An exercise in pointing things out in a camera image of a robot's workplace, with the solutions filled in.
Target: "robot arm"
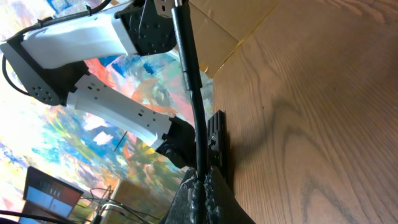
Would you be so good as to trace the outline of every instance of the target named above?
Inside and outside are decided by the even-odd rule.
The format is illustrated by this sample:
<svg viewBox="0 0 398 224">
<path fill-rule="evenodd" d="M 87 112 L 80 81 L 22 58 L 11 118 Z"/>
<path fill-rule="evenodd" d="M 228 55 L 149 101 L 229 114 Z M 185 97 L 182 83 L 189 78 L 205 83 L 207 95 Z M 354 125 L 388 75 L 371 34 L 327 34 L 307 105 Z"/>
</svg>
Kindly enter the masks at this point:
<svg viewBox="0 0 398 224">
<path fill-rule="evenodd" d="M 133 133 L 177 167 L 194 167 L 195 131 L 190 124 L 151 111 L 107 87 L 83 62 L 172 50 L 176 40 L 170 3 L 127 2 L 15 35 L 0 48 L 30 96 L 97 115 Z"/>
</svg>

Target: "cardboard box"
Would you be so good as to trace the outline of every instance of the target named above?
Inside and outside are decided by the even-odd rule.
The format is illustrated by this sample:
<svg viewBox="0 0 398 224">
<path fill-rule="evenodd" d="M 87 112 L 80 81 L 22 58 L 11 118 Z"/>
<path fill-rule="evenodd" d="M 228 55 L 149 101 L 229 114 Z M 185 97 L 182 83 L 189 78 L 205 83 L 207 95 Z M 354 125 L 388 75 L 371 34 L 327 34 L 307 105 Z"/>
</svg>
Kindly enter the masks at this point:
<svg viewBox="0 0 398 224">
<path fill-rule="evenodd" d="M 236 40 L 244 40 L 279 0 L 190 0 Z"/>
<path fill-rule="evenodd" d="M 112 4 L 127 0 L 113 0 Z M 221 68 L 278 0 L 190 0 L 200 70 L 209 78 Z"/>
<path fill-rule="evenodd" d="M 191 22 L 200 70 L 209 78 L 223 65 L 238 44 L 231 34 L 190 4 Z"/>
</svg>

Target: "wooden table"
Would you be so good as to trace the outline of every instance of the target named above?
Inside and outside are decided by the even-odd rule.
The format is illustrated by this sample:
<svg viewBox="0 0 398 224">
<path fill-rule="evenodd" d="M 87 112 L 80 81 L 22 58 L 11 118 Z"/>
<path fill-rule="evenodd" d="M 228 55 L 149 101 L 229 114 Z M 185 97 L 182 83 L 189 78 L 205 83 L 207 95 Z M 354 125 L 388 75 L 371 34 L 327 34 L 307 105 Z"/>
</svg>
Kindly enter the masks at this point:
<svg viewBox="0 0 398 224">
<path fill-rule="evenodd" d="M 280 0 L 214 77 L 256 223 L 398 223 L 398 3 Z"/>
</svg>

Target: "colorful painting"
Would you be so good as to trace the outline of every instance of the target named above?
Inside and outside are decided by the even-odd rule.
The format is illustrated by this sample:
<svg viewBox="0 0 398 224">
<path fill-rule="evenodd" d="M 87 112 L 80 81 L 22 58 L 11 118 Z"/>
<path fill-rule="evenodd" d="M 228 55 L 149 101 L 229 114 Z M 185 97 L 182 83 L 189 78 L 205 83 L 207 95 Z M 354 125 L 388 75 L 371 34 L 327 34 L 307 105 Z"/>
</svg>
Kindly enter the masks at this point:
<svg viewBox="0 0 398 224">
<path fill-rule="evenodd" d="M 47 16 L 95 7 L 100 0 L 2 0 L 0 39 Z M 181 68 L 172 54 L 110 56 L 86 61 L 90 72 L 108 86 L 159 113 L 193 124 Z M 12 67 L 7 65 L 14 83 Z M 202 75 L 206 117 L 212 114 L 212 81 Z M 179 170 L 131 133 L 93 116 L 62 106 L 47 106 L 12 89 L 0 78 L 0 209 L 20 212 L 28 166 L 77 184 L 83 189 L 115 186 L 126 179 L 171 201 Z"/>
</svg>

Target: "wire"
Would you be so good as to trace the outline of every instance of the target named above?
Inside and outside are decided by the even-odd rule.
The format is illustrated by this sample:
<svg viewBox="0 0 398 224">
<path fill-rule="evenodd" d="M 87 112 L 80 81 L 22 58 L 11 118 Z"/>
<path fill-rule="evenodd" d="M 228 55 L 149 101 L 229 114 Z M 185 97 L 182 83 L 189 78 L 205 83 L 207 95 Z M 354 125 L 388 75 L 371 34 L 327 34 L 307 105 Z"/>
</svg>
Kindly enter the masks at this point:
<svg viewBox="0 0 398 224">
<path fill-rule="evenodd" d="M 121 216 L 124 216 L 124 217 L 126 217 L 127 219 L 129 219 L 129 220 L 132 220 L 132 221 L 135 221 L 135 222 L 138 222 L 138 223 L 142 223 L 142 222 L 140 222 L 139 220 L 135 220 L 135 219 L 133 219 L 133 218 L 128 217 L 126 214 L 124 214 L 123 212 L 121 212 L 121 211 L 119 211 L 119 210 L 117 210 L 117 209 L 114 209 L 114 208 L 107 208 L 107 209 L 104 209 L 104 211 L 107 211 L 107 210 L 112 210 L 112 211 L 118 212 Z"/>
<path fill-rule="evenodd" d="M 149 222 L 149 221 L 145 220 L 144 218 L 142 218 L 140 215 L 138 215 L 138 214 L 136 214 L 136 213 L 130 211 L 130 210 L 129 210 L 128 208 L 126 208 L 124 205 L 115 205 L 115 204 L 113 204 L 113 203 L 105 203 L 105 204 L 102 205 L 101 209 L 103 210 L 104 207 L 106 207 L 106 206 L 114 206 L 114 207 L 116 207 L 116 208 L 124 209 L 124 210 L 128 211 L 129 213 L 133 214 L 133 215 L 134 215 L 135 217 L 137 217 L 138 219 L 140 219 L 140 221 L 142 221 L 142 222 L 144 222 L 144 223 L 147 223 L 147 224 L 152 224 L 151 222 Z"/>
<path fill-rule="evenodd" d="M 109 202 L 117 203 L 117 204 L 119 204 L 120 206 L 125 206 L 126 208 L 132 210 L 133 212 L 140 213 L 140 214 L 143 214 L 143 215 L 147 215 L 147 216 L 149 216 L 149 217 L 155 218 L 156 220 L 160 220 L 160 218 L 157 218 L 157 217 L 155 217 L 155 216 L 153 216 L 153 215 L 151 215 L 151 214 L 145 213 L 145 212 L 141 212 L 141 211 L 135 210 L 135 209 L 133 209 L 133 208 L 131 208 L 131 207 L 128 207 L 127 205 L 123 205 L 122 203 L 120 203 L 120 202 L 118 202 L 118 201 L 116 201 L 116 200 L 113 200 L 113 199 L 110 199 L 110 198 L 107 198 L 107 199 L 105 199 L 105 200 L 107 200 L 107 201 L 109 201 Z"/>
<path fill-rule="evenodd" d="M 124 137 L 126 136 L 126 134 L 127 134 L 127 132 L 125 132 L 125 133 L 123 134 L 123 137 L 120 139 L 118 145 L 114 148 L 114 150 L 113 150 L 114 152 L 116 152 L 116 150 L 118 149 L 120 143 L 122 143 L 122 140 L 124 139 Z"/>
<path fill-rule="evenodd" d="M 66 21 L 69 21 L 72 19 L 78 19 L 78 18 L 81 18 L 84 16 L 91 16 L 91 15 L 96 14 L 97 12 L 100 12 L 101 10 L 103 10 L 111 1 L 112 0 L 104 0 L 101 4 L 96 6 L 94 9 L 91 9 L 89 6 L 87 6 L 87 11 L 78 12 L 78 13 L 70 14 L 67 16 L 59 17 L 56 19 L 50 19 L 47 21 L 39 21 L 38 23 L 36 23 L 30 27 L 26 27 L 26 28 L 20 30 L 19 32 L 17 32 L 14 35 L 14 37 L 18 36 L 18 35 L 23 35 L 27 32 L 33 31 L 33 30 L 41 29 L 43 27 L 58 24 L 60 22 L 66 22 Z"/>
<path fill-rule="evenodd" d="M 75 216 L 75 217 L 80 219 L 80 220 L 82 220 L 83 222 L 92 222 L 92 220 L 88 220 L 88 219 L 83 218 L 83 217 L 77 217 L 77 216 Z"/>
<path fill-rule="evenodd" d="M 78 205 L 79 207 L 82 207 L 82 208 L 88 208 L 88 207 L 90 207 L 90 205 L 93 203 L 94 200 L 102 200 L 102 199 L 104 199 L 104 196 L 105 196 L 105 194 L 106 194 L 108 191 L 109 191 L 108 198 L 110 198 L 111 194 L 113 193 L 113 190 L 111 189 L 111 187 L 112 187 L 112 186 L 109 185 L 107 189 L 100 188 L 100 187 L 95 187 L 95 188 L 90 189 L 91 198 L 85 198 L 85 197 L 81 197 L 81 198 L 80 198 L 80 199 L 87 199 L 87 200 L 90 200 L 90 204 L 87 205 L 86 207 L 85 207 L 85 206 L 82 206 L 82 205 L 79 205 L 79 204 L 76 204 L 76 205 Z M 93 190 L 105 190 L 105 192 L 104 192 L 104 194 L 102 195 L 101 198 L 94 198 Z"/>
<path fill-rule="evenodd" d="M 12 216 L 17 216 L 17 217 L 23 217 L 23 218 L 32 218 L 35 220 L 42 220 L 46 222 L 52 222 L 52 223 L 58 223 L 58 224 L 67 224 L 61 220 L 57 220 L 54 218 L 48 218 L 48 217 L 43 217 L 40 215 L 29 215 L 29 214 L 23 214 L 20 212 L 11 212 L 11 211 L 5 211 L 5 210 L 0 210 L 0 214 L 2 215 L 12 215 Z"/>
<path fill-rule="evenodd" d="M 1 65 L 1 69 L 2 69 L 2 74 L 4 75 L 4 78 L 6 79 L 6 81 L 8 82 L 8 84 L 10 84 L 11 87 L 13 87 L 15 90 L 17 90 L 18 92 L 22 93 L 23 95 L 27 95 L 30 96 L 30 94 L 28 92 L 25 92 L 24 90 L 21 90 L 20 88 L 18 88 L 10 79 L 10 77 L 7 74 L 7 67 L 6 67 L 6 55 L 3 54 L 2 56 L 2 65 Z"/>
</svg>

